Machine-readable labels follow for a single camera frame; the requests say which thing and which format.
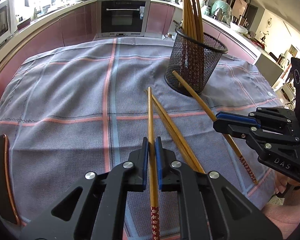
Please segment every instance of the built-in oven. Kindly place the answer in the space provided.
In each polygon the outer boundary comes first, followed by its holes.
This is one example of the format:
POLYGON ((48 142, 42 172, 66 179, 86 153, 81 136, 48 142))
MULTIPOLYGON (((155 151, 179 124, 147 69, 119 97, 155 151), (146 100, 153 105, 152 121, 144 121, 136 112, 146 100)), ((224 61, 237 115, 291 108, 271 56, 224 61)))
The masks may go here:
POLYGON ((102 0, 101 36, 144 36, 150 0, 102 0))

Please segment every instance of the black metal rim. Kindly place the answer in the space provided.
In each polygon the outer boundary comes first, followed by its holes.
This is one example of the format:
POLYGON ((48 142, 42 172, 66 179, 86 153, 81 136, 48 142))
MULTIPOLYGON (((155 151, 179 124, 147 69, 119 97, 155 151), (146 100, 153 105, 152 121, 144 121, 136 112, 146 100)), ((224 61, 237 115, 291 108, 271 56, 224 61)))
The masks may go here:
POLYGON ((195 39, 190 38, 189 36, 183 34, 183 33, 180 31, 180 29, 181 29, 181 26, 177 26, 177 27, 176 27, 176 33, 178 33, 179 35, 181 35, 181 36, 184 37, 185 39, 187 39, 187 40, 189 40, 189 41, 191 41, 191 42, 193 42, 193 43, 195 43, 195 44, 198 44, 198 45, 200 45, 201 47, 204 47, 204 48, 206 48, 206 49, 210 49, 210 50, 212 50, 212 51, 214 51, 214 52, 216 52, 216 53, 222 53, 222 54, 228 53, 228 48, 227 48, 221 41, 217 40, 215 37, 212 37, 211 35, 209 35, 209 34, 207 34, 207 33, 204 33, 204 35, 209 36, 209 37, 212 38, 213 40, 215 40, 215 41, 217 41, 218 43, 220 43, 225 49, 223 49, 223 50, 221 50, 221 49, 216 49, 216 48, 210 47, 210 46, 208 46, 208 45, 205 45, 205 44, 202 43, 202 42, 198 42, 198 41, 196 41, 195 39))

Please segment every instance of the black mesh basket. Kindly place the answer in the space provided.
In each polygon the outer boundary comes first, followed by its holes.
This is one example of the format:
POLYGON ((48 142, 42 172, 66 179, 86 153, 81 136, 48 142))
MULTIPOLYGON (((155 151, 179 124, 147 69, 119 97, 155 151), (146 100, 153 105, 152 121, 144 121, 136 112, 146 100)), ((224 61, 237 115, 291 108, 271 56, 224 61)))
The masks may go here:
POLYGON ((206 33, 203 34, 204 42, 201 43, 184 35, 181 27, 176 27, 176 32, 177 37, 164 78, 173 90, 189 96, 188 91, 172 74, 175 70, 197 94, 200 94, 222 54, 227 53, 228 49, 206 33))

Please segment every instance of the metal pin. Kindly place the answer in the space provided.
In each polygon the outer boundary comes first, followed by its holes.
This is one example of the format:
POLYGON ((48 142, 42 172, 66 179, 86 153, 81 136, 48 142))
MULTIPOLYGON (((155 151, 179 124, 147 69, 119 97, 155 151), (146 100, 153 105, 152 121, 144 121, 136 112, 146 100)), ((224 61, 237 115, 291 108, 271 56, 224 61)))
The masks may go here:
POLYGON ((129 168, 131 168, 132 166, 133 166, 133 163, 132 163, 132 162, 125 162, 125 163, 123 164, 123 167, 126 168, 126 169, 129 169, 129 168))
POLYGON ((86 179, 93 179, 96 176, 96 174, 92 171, 89 171, 86 173, 86 175, 84 176, 86 179))
POLYGON ((171 163, 171 166, 174 167, 174 168, 179 168, 181 166, 181 162, 174 161, 174 162, 171 163))
POLYGON ((212 179, 217 179, 219 178, 219 173, 217 173, 216 171, 212 171, 209 173, 209 177, 212 179))

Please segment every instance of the microwave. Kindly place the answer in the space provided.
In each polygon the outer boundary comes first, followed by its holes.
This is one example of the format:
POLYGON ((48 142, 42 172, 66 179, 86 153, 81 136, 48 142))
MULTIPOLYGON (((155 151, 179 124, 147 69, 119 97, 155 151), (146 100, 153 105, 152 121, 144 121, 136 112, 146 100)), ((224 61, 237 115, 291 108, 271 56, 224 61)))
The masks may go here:
POLYGON ((0 44, 17 31, 14 0, 0 3, 0 44))

